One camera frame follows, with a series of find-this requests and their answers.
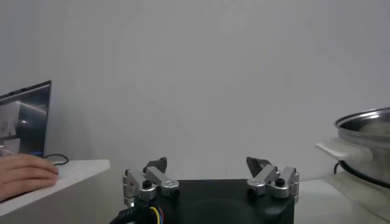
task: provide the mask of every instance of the stainless steel pot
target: stainless steel pot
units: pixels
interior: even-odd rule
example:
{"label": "stainless steel pot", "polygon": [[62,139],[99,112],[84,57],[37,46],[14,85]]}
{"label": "stainless steel pot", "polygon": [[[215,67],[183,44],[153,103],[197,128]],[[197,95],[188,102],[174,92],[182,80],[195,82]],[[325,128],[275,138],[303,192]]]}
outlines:
{"label": "stainless steel pot", "polygon": [[351,114],[338,119],[335,126],[341,139],[367,147],[372,153],[371,161],[352,163],[352,166],[366,175],[390,182],[390,108]]}

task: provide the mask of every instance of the screw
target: screw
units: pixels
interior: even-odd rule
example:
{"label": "screw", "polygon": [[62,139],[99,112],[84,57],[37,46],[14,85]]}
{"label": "screw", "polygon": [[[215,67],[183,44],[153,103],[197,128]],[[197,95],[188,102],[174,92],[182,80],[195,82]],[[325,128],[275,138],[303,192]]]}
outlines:
{"label": "screw", "polygon": [[150,180],[144,180],[142,182],[142,188],[149,189],[152,187],[152,182]]}
{"label": "screw", "polygon": [[275,181],[275,185],[276,185],[277,187],[283,187],[283,186],[285,185],[284,179],[278,178],[278,179]]}

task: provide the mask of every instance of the white backdrop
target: white backdrop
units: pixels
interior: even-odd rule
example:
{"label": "white backdrop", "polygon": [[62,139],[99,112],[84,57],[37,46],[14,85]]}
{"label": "white backdrop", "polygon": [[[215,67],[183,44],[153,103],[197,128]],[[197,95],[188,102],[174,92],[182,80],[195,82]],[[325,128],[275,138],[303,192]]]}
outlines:
{"label": "white backdrop", "polygon": [[0,1],[0,92],[52,80],[47,152],[112,163],[0,222],[107,223],[124,169],[159,156],[174,178],[247,178],[246,156],[321,177],[333,121],[390,104],[389,15],[385,0]]}

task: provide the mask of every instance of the blue wire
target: blue wire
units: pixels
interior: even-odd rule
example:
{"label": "blue wire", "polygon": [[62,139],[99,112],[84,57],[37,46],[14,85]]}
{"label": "blue wire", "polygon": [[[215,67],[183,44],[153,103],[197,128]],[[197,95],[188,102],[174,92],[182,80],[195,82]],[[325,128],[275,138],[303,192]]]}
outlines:
{"label": "blue wire", "polygon": [[160,221],[161,221],[161,224],[163,224],[163,216],[161,215],[160,212],[158,212],[159,216],[160,216]]}

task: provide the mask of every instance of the yellow wire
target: yellow wire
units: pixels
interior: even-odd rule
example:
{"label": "yellow wire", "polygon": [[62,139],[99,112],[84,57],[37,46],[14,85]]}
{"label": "yellow wire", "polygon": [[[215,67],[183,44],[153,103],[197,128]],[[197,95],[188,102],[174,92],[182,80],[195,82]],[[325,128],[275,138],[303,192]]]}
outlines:
{"label": "yellow wire", "polygon": [[158,210],[155,207],[149,207],[154,213],[156,213],[157,216],[157,224],[160,224],[160,214],[158,213]]}

